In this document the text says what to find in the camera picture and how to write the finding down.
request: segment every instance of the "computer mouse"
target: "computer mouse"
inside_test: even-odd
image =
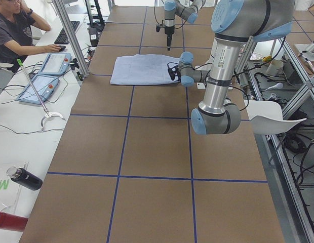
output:
[[[61,46],[61,45],[59,45],[59,47],[60,47],[59,52],[62,52],[63,50],[65,50],[65,49],[66,49],[66,46]]]

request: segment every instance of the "white towel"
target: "white towel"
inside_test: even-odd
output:
[[[179,62],[179,58],[148,54],[118,57],[110,84],[112,85],[163,85],[177,83],[167,72],[167,63]]]

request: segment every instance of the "red cylinder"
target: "red cylinder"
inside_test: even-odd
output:
[[[23,231],[27,218],[0,212],[0,229]]]

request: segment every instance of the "robotic arm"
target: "robotic arm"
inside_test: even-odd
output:
[[[166,0],[164,4],[165,9],[165,23],[158,24],[156,31],[159,32],[161,28],[165,29],[167,35],[167,50],[171,50],[172,36],[175,33],[175,15],[181,17],[185,21],[193,24],[197,19],[198,11],[206,3],[206,0],[190,0],[192,5],[190,7],[183,6],[179,0]]]
[[[284,37],[291,32],[294,0],[222,0],[216,7],[211,28],[217,41],[208,74],[204,99],[191,113],[197,134],[227,134],[241,121],[238,107],[226,98],[240,48],[254,36],[255,42]],[[206,75],[193,69],[193,55],[184,52],[178,65],[186,86]]]

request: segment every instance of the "bottle cap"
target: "bottle cap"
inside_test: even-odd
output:
[[[22,171],[20,169],[13,166],[6,171],[6,174],[12,179],[16,179],[21,175],[21,172]]]

